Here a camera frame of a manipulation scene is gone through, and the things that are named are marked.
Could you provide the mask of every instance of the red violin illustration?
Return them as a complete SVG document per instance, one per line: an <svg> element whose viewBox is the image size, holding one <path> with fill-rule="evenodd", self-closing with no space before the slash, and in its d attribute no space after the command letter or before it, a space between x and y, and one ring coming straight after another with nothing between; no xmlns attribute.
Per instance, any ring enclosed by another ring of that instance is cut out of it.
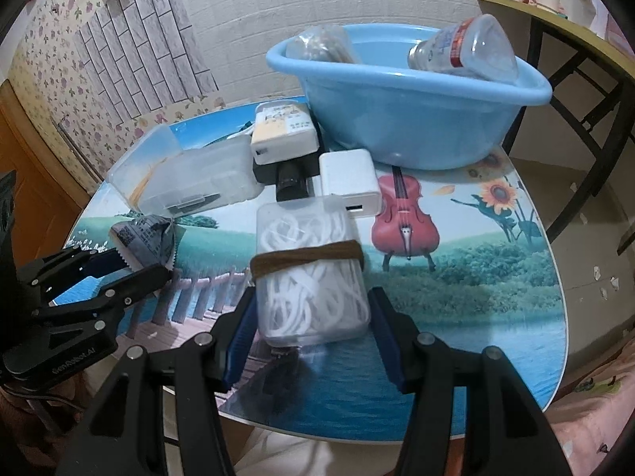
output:
<svg viewBox="0 0 635 476"><path fill-rule="evenodd" d="M429 214L421 211L418 199L421 184L410 175L403 175L393 166L392 175L379 178L383 210L375 218L371 239L375 248L383 252L383 271L388 271L393 255L410 259L424 255L430 271L435 265L430 255L439 246L439 232Z"/></svg>

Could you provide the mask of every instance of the wooden table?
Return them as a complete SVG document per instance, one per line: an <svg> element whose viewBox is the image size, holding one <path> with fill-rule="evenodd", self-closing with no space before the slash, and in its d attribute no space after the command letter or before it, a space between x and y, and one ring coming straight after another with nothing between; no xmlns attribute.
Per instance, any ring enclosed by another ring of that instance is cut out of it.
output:
<svg viewBox="0 0 635 476"><path fill-rule="evenodd" d="M183 147L192 148L236 132L254 112L255 104L234 107L172 127ZM385 181L403 178L409 188L420 186L409 196L430 215L441 241L431 254L433 265L424 255L391 256L375 247L373 226L379 218L357 219L366 288L383 286L420 330L452 347L480 352L500 346L546 408L566 361L564 297L541 221L507 156L498 149L480 163L443 172L376 168ZM313 187L319 194L319 178ZM249 280L256 210L274 200L275 188L267 186L253 200L188 217L190 225L179 233L173 283L162 292L160 305L151 298L126 315L118 354L139 343L150 351L178 346L231 311ZM128 219L120 216L128 211L115 189L102 185L68 245L109 248L108 230ZM413 230L412 237L422 233L429 231ZM86 298L108 281L87 280L56 301ZM465 432L465 399L457 390L455 435ZM396 442L403 438L412 396L389 383L369 332L300 349L270 348L256 337L242 380L217 395L217 403L227 417L299 436Z"/></svg>
<svg viewBox="0 0 635 476"><path fill-rule="evenodd" d="M574 56L549 78L554 90L566 77L578 73L603 96L602 101L591 109L582 120L578 120L557 97L554 96L551 99L551 106L566 120L595 157L595 163L578 190L547 230L547 238L552 242L580 213L587 199L591 195L598 195L615 167L628 139L630 138L635 142L635 137L631 134L635 123L635 61L612 44L600 39L589 29L570 22L553 12L548 12L548 10L539 9L516 0L478 0L478 3L483 12L488 12L501 19L504 27L506 21L509 22L509 20L503 18L509 17L510 14L513 15L514 23L512 26L515 31L523 29L526 31L525 33L529 34L526 61L534 68L538 68L543 34L548 34L576 50ZM580 65L586 59L592 60L617 82L613 90L605 91L601 85L580 69ZM591 131L602 118L620 103L623 104L619 106L608 137L601 147L591 136ZM503 148L508 154L525 116L525 110L526 107L520 110L503 141ZM618 254L621 254L634 240L635 234L618 247Z"/></svg>

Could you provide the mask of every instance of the red label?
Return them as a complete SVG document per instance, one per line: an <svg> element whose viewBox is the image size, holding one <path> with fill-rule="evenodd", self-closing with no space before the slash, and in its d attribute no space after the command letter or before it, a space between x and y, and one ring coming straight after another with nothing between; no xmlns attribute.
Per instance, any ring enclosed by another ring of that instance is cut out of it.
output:
<svg viewBox="0 0 635 476"><path fill-rule="evenodd" d="M461 45L463 44L463 38L466 36L466 31L470 26L470 23L474 21L474 18L466 19L463 23L461 23L456 29L456 33L454 34L454 39L452 39L452 48L450 49L450 64L453 68L462 68L461 64Z"/></svg>

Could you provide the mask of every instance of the screw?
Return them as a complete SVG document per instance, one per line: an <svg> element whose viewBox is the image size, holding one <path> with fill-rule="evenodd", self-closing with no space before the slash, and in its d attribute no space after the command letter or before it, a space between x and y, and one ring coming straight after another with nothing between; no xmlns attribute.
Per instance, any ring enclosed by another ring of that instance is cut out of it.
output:
<svg viewBox="0 0 635 476"><path fill-rule="evenodd" d="M194 337L194 343L199 346L209 345L213 337L208 332L200 332Z"/></svg>
<svg viewBox="0 0 635 476"><path fill-rule="evenodd" d="M417 335L417 342L421 345L432 345L434 343L434 335L431 332L420 332Z"/></svg>
<svg viewBox="0 0 635 476"><path fill-rule="evenodd" d="M131 360L136 360L137 358L141 358L144 353L144 348L140 345L133 345L128 351L126 351L126 356Z"/></svg>
<svg viewBox="0 0 635 476"><path fill-rule="evenodd" d="M491 360L500 360L503 357L503 351L498 347L489 346L485 348L485 356Z"/></svg>

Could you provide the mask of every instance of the white cable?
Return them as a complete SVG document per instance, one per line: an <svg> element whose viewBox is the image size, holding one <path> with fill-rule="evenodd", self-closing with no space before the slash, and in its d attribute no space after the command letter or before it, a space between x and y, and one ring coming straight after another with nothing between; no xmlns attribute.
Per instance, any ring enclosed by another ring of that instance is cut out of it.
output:
<svg viewBox="0 0 635 476"><path fill-rule="evenodd" d="M260 234L260 252L286 251L350 240L346 212L300 217L285 214ZM263 277L259 327L265 338L341 336L369 321L369 308L351 259L320 260Z"/></svg>

